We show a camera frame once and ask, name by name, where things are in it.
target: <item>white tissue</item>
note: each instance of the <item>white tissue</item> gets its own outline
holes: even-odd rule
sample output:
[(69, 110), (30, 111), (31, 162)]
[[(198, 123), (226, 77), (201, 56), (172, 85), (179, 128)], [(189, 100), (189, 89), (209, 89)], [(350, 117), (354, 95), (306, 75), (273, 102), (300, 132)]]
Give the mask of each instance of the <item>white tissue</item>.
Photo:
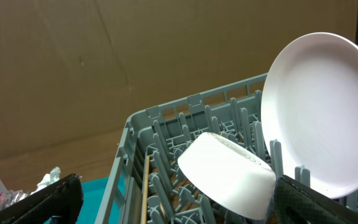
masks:
[(45, 174), (43, 179), (41, 180), (41, 182), (39, 182), (37, 184), (37, 190), (35, 190), (35, 192), (31, 192), (31, 194), (36, 193), (37, 191), (45, 188), (46, 186), (49, 186), (53, 183), (55, 183), (56, 181), (60, 180), (60, 168), (59, 167), (55, 167), (53, 168), (49, 174)]

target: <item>white plate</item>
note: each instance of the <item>white plate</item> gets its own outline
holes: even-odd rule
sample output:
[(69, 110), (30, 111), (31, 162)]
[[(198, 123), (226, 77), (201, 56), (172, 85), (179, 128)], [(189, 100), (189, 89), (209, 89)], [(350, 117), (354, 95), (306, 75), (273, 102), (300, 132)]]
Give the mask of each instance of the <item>white plate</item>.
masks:
[(304, 164), (311, 188), (329, 198), (357, 190), (358, 46), (329, 33), (286, 46), (267, 75), (261, 119), (267, 145), (282, 144), (284, 174)]
[(178, 164), (187, 179), (218, 204), (247, 218), (266, 217), (276, 176), (253, 153), (218, 134), (203, 133)]

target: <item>plastic dish rack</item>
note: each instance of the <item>plastic dish rack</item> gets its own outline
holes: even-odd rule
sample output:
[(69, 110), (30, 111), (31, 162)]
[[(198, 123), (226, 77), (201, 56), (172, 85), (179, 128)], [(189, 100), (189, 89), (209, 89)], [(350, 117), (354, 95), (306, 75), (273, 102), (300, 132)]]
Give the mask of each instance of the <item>plastic dish rack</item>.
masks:
[[(177, 164), (179, 155), (192, 141), (209, 131), (238, 143), (270, 164), (277, 176), (282, 174), (281, 144), (277, 140), (269, 142), (272, 158), (265, 148), (259, 121), (262, 92), (250, 92), (251, 85), (264, 82), (266, 76), (131, 115), (125, 123), (95, 223), (271, 223), (269, 217), (241, 217), (210, 200), (186, 179)], [(230, 98), (233, 93), (239, 97)], [(294, 169), (295, 179), (310, 186), (310, 171), (304, 166)], [(124, 182), (124, 189), (118, 189), (119, 182)], [(337, 202), (358, 212), (358, 192)], [(119, 217), (110, 217), (112, 207), (119, 209)]]

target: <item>brown wall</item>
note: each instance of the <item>brown wall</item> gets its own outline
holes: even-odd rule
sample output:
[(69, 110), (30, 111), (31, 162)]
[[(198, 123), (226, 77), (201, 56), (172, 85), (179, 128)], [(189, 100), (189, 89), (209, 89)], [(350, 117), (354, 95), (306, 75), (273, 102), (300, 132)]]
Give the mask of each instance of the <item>brown wall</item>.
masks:
[(0, 0), (0, 158), (267, 72), (293, 39), (354, 40), (356, 0)]

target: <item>gray dish rack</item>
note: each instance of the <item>gray dish rack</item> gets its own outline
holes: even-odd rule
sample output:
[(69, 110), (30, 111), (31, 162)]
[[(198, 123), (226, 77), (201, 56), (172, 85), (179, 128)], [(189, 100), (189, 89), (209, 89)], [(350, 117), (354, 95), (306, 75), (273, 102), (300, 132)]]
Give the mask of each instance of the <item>gray dish rack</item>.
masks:
[[(262, 92), (251, 86), (267, 73), (164, 103), (131, 115), (124, 126), (116, 158), (95, 223), (108, 223), (113, 203), (118, 223), (271, 223), (250, 220), (223, 208), (191, 185), (177, 164), (178, 156), (201, 133), (220, 134), (283, 174), (281, 144), (265, 148), (260, 123)], [(230, 96), (236, 93), (237, 98)], [(310, 186), (310, 171), (294, 167), (295, 179)], [(124, 181), (124, 190), (118, 182)], [(358, 212), (358, 191), (337, 200)]]

